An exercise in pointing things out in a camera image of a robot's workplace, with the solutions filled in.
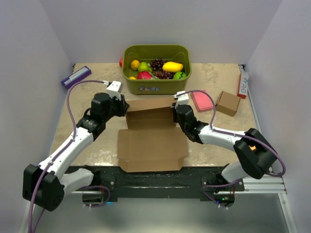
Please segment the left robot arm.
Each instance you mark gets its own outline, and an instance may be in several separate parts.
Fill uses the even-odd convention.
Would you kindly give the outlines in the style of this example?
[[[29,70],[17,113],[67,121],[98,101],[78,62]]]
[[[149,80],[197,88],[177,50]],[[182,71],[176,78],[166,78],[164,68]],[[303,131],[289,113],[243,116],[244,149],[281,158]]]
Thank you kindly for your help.
[[[124,95],[110,97],[97,93],[69,138],[39,165],[28,165],[23,173],[22,196],[48,211],[55,210],[63,198],[83,187],[100,187],[100,171],[83,166],[67,174],[66,171],[78,155],[106,129],[112,117],[123,117],[129,104]]]

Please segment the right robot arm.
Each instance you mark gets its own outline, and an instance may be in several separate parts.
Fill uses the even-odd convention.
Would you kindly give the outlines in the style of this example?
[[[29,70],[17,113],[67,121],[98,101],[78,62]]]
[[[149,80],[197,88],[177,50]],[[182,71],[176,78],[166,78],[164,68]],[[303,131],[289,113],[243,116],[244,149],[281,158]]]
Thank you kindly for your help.
[[[227,191],[245,177],[261,179],[277,160],[276,151],[256,129],[245,132],[213,127],[197,120],[193,109],[187,104],[173,104],[173,121],[179,124],[186,137],[195,143],[215,145],[236,153],[238,161],[228,164],[205,187]]]

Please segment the large cardboard box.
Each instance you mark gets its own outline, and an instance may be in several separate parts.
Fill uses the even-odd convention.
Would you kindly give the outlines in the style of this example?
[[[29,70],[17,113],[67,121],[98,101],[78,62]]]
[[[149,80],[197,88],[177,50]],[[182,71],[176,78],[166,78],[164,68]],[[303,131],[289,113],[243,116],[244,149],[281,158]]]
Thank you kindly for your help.
[[[118,131],[117,158],[125,172],[179,171],[188,139],[173,121],[172,97],[130,100],[127,129]]]

